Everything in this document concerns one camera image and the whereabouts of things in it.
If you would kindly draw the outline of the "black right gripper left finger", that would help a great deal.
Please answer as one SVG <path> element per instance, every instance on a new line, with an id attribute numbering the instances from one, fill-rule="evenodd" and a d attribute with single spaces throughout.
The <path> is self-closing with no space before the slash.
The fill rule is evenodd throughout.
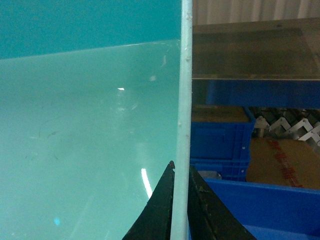
<path id="1" fill-rule="evenodd" d="M 170 161 L 150 199 L 124 240 L 169 240 L 171 237 L 175 163 Z"/>

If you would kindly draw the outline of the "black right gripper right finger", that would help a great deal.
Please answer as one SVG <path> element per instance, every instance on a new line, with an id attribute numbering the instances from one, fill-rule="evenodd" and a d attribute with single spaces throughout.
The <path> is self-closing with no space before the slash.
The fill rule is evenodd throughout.
<path id="1" fill-rule="evenodd" d="M 192 240 L 254 240 L 195 167 L 189 168 L 187 216 Z"/>

